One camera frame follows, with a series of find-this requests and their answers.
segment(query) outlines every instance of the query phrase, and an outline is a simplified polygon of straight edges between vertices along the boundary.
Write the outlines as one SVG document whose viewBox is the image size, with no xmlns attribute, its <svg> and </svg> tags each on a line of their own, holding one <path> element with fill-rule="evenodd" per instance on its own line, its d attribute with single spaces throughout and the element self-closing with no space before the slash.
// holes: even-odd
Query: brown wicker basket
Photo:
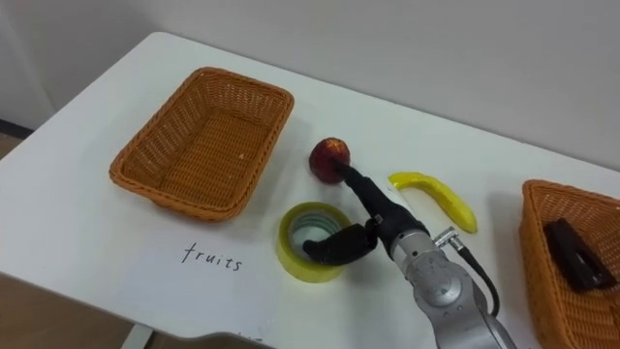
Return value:
<svg viewBox="0 0 620 349">
<path fill-rule="evenodd" d="M 198 69 L 120 151 L 109 176 L 159 206 L 229 219 L 249 201 L 293 104 L 282 88 Z"/>
<path fill-rule="evenodd" d="M 620 287 L 575 293 L 554 263 L 543 225 L 566 218 L 620 277 L 620 201 L 542 180 L 523 185 L 520 240 L 530 313 L 547 349 L 620 348 Z"/>
</svg>

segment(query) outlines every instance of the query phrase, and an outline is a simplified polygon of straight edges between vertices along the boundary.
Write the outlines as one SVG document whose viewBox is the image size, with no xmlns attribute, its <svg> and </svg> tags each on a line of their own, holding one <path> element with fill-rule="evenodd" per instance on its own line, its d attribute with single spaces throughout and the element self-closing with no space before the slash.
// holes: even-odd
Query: floor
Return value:
<svg viewBox="0 0 620 349">
<path fill-rule="evenodd" d="M 0 159 L 21 140 L 0 134 Z M 0 275 L 0 348 L 120 348 L 132 324 Z M 251 349 L 228 337 L 182 342 L 155 334 L 147 349 Z"/>
</svg>

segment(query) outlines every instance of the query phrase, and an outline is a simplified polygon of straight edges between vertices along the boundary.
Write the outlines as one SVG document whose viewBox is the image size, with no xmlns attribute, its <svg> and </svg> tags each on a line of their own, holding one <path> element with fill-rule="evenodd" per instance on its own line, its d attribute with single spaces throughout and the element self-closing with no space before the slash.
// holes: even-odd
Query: roll of tape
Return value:
<svg viewBox="0 0 620 349">
<path fill-rule="evenodd" d="M 291 208 L 280 222 L 276 254 L 282 267 L 295 278 L 312 283 L 338 276 L 342 267 L 313 263 L 301 248 L 308 239 L 319 240 L 351 225 L 338 208 L 324 203 L 304 203 Z"/>
</svg>

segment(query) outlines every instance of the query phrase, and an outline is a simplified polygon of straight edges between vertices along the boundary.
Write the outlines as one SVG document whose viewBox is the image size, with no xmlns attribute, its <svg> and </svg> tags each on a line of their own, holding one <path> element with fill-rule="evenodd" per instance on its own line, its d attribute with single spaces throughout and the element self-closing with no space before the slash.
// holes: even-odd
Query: basket rim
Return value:
<svg viewBox="0 0 620 349">
<path fill-rule="evenodd" d="M 577 188 L 571 185 L 554 183 L 554 182 L 550 182 L 550 181 L 543 180 L 543 179 L 529 179 L 529 180 L 526 180 L 522 186 L 523 197 L 525 201 L 528 202 L 528 204 L 526 204 L 526 207 L 524 209 L 531 209 L 532 213 L 534 214 L 534 217 L 537 217 L 537 218 L 541 217 L 541 215 L 540 215 L 538 205 L 534 204 L 533 196 L 534 196 L 535 191 L 541 190 L 541 189 L 551 189 L 557 192 L 571 193 L 573 195 L 582 197 L 586 199 L 587 201 L 620 207 L 620 200 L 613 199 L 603 194 L 590 192 L 590 191 L 583 190 L 583 189 L 580 189 L 580 188 Z M 537 231 L 541 232 L 543 230 L 542 221 L 540 219 L 535 219 L 533 224 L 536 224 Z M 537 235 L 537 239 L 539 240 L 539 242 L 542 241 L 546 245 L 546 241 L 542 239 L 542 236 L 540 234 Z M 552 277 L 552 265 L 551 265 L 552 259 L 548 251 L 548 248 L 543 248 L 542 253 L 543 253 L 542 259 L 544 260 L 544 266 L 540 266 L 540 268 L 542 268 L 543 274 L 546 276 L 545 279 L 549 282 L 551 286 L 551 292 L 553 293 L 553 296 L 550 297 L 550 300 L 549 300 L 551 302 L 551 307 L 554 309 L 554 311 L 552 311 L 551 314 L 549 314 L 555 319 L 555 321 L 552 322 L 553 327 L 562 336 L 563 341 L 570 343 L 573 348 L 579 348 L 579 342 L 574 337 L 573 327 L 570 326 L 570 324 L 566 321 L 565 315 L 567 314 L 567 309 L 564 306 L 564 304 L 561 301 L 559 301 L 559 296 L 557 294 L 559 285 L 557 283 L 556 278 Z M 564 324 L 564 326 L 557 326 L 558 323 L 562 323 Z"/>
<path fill-rule="evenodd" d="M 268 138 L 273 135 L 277 135 L 282 131 L 284 125 L 286 123 L 287 118 L 291 114 L 293 107 L 295 105 L 295 97 L 291 92 L 287 91 L 284 88 L 272 85 L 270 83 L 260 81 L 258 79 L 249 78 L 246 76 L 242 76 L 241 74 L 231 72 L 222 68 L 216 67 L 202 67 L 195 70 L 188 78 L 186 78 L 181 85 L 174 91 L 174 93 L 168 98 L 163 106 L 161 106 L 153 116 L 138 130 L 136 134 L 132 136 L 129 142 L 118 152 L 115 156 L 114 160 L 109 166 L 108 174 L 112 182 L 117 184 L 118 186 L 131 191 L 135 194 L 141 195 L 145 198 L 150 199 L 154 202 L 174 202 L 178 205 L 185 207 L 193 207 L 197 208 L 205 213 L 213 212 L 213 213 L 227 213 L 234 211 L 240 205 L 245 205 L 246 197 L 248 197 L 251 192 L 254 191 L 255 185 L 253 183 L 258 180 L 260 173 L 263 171 L 264 166 L 266 165 L 266 160 L 270 155 L 270 151 L 265 151 L 267 147 L 269 147 L 269 143 L 265 142 L 262 144 L 259 149 L 259 153 L 262 156 L 257 157 L 252 165 L 248 167 L 248 170 L 242 177 L 243 182 L 249 183 L 245 187 L 237 188 L 233 190 L 233 196 L 229 200 L 229 203 L 225 206 L 215 206 L 215 205 L 205 205 L 192 201 L 188 201 L 182 199 L 176 195 L 161 191 L 151 185 L 146 185 L 140 181 L 131 179 L 123 174 L 123 168 L 125 165 L 125 161 L 127 158 L 135 151 L 137 147 L 139 147 L 149 136 L 153 129 L 157 127 L 157 125 L 165 119 L 165 116 L 168 114 L 170 109 L 172 109 L 179 101 L 181 96 L 187 91 L 188 88 L 200 77 L 204 74 L 211 74 L 214 77 L 225 78 L 225 79 L 237 79 L 242 80 L 244 82 L 249 82 L 255 85 L 259 85 L 262 87 L 267 87 L 272 91 L 275 91 L 277 94 L 280 94 L 285 102 L 282 110 L 280 111 L 278 117 L 275 119 L 274 126 L 270 128 L 268 131 Z"/>
</svg>

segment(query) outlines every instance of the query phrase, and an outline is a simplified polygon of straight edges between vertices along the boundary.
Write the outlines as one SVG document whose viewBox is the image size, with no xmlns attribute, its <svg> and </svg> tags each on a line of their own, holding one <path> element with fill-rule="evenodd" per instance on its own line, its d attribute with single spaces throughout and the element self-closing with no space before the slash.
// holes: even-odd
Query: apple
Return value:
<svg viewBox="0 0 620 349">
<path fill-rule="evenodd" d="M 310 171 L 323 183 L 337 184 L 344 178 L 333 169 L 331 159 L 351 163 L 351 153 L 344 141 L 327 138 L 317 143 L 308 158 Z"/>
</svg>

